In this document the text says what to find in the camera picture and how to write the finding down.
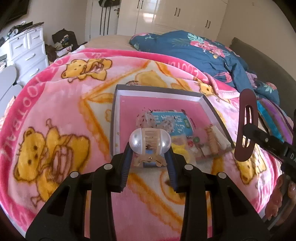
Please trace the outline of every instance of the drawer handle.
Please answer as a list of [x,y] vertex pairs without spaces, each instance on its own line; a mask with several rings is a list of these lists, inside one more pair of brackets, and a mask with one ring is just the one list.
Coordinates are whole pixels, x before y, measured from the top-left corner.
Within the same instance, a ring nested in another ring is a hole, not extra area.
[[15,49],[17,49],[17,48],[19,48],[19,47],[22,47],[22,46],[23,46],[23,44],[20,44],[19,46],[15,47]]
[[27,60],[29,60],[29,59],[31,59],[31,58],[33,58],[33,57],[35,57],[35,55],[36,55],[36,54],[33,54],[31,57],[29,57],[29,58],[26,58],[25,60],[27,61]]
[[33,75],[37,74],[39,71],[39,69],[36,69],[35,73],[34,74],[30,74],[29,76],[32,77]]

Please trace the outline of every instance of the bed headboard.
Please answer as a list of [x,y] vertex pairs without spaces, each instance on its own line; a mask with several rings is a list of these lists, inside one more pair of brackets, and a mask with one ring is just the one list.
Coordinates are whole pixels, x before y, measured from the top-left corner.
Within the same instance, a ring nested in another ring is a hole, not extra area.
[[258,80],[273,83],[277,87],[279,106],[293,119],[296,108],[296,81],[293,77],[271,58],[238,38],[232,40],[230,48],[246,61],[249,69],[257,74]]

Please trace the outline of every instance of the black bag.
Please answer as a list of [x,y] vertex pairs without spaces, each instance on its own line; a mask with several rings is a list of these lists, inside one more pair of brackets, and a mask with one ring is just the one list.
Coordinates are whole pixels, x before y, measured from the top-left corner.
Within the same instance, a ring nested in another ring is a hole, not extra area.
[[101,7],[112,7],[120,5],[120,0],[99,0]]
[[52,35],[52,40],[54,43],[61,43],[63,47],[73,45],[72,51],[75,51],[79,47],[73,31],[62,29]]

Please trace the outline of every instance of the wardrobe door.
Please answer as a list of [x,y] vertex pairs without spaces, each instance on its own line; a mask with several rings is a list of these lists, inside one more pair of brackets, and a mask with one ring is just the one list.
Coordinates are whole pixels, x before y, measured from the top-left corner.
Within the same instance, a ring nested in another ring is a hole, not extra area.
[[193,24],[190,26],[189,32],[200,36],[204,37],[206,28],[209,25],[209,17],[210,17],[210,12],[211,8],[213,7],[212,5],[212,0],[197,0],[195,9],[194,9],[194,16],[192,17],[193,19]]
[[216,41],[222,21],[225,15],[227,4],[222,0],[211,0],[212,8],[210,9],[209,24],[205,28],[204,36],[208,39]]
[[140,0],[136,34],[154,32],[154,11],[157,0]]
[[197,11],[197,3],[199,0],[183,0],[178,2],[176,17],[174,20],[174,28],[191,31],[195,25],[194,18],[199,12]]
[[121,0],[117,34],[135,35],[142,0]]
[[175,19],[178,14],[178,0],[158,0],[154,23],[175,28]]

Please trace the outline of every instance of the door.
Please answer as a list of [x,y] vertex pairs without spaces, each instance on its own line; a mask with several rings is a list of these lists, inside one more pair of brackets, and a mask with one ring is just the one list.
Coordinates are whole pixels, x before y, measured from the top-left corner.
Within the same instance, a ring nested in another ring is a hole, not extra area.
[[178,2],[174,19],[174,28],[191,32],[195,26],[194,18],[200,14],[198,0],[183,0]]
[[178,14],[178,0],[158,0],[154,23],[175,28],[175,17]]
[[204,36],[208,39],[216,41],[222,21],[225,15],[227,4],[222,0],[211,0],[212,8],[210,8],[209,24],[205,28]]
[[212,0],[198,0],[196,1],[196,6],[193,15],[193,24],[189,27],[189,32],[200,36],[205,37],[206,28],[209,25],[209,17],[212,5]]
[[126,36],[135,35],[141,1],[121,0],[117,34]]
[[140,0],[140,11],[137,20],[136,34],[154,32],[154,12],[157,0]]
[[101,7],[99,1],[93,0],[91,10],[90,39],[102,35],[114,35],[117,32],[119,6]]

